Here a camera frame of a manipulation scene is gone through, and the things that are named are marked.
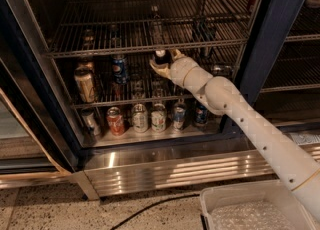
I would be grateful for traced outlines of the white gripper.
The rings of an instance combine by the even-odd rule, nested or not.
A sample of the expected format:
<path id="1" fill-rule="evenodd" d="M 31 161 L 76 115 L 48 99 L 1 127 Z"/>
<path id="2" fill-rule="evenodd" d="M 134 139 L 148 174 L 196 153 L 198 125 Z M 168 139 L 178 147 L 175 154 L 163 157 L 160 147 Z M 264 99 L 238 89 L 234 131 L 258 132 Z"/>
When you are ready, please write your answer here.
<path id="1" fill-rule="evenodd" d="M 178 85 L 183 86 L 184 79 L 187 74 L 194 68 L 198 67 L 198 64 L 190 57 L 184 57 L 184 54 L 178 49 L 169 50 L 171 59 L 175 61 L 169 68 L 169 64 L 158 65 L 154 60 L 150 60 L 149 64 L 151 68 L 161 77 L 170 79 Z"/>

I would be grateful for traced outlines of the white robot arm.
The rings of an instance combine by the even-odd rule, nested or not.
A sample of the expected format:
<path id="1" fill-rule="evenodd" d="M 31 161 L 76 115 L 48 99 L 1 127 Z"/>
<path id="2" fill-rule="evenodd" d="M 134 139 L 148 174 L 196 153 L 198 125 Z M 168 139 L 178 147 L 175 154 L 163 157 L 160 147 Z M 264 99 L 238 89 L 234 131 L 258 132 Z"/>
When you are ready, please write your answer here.
<path id="1" fill-rule="evenodd" d="M 170 57 L 169 63 L 151 60 L 150 66 L 211 113 L 231 118 L 286 188 L 320 221 L 320 163 L 255 111 L 229 79 L 210 74 L 179 50 L 172 50 Z"/>

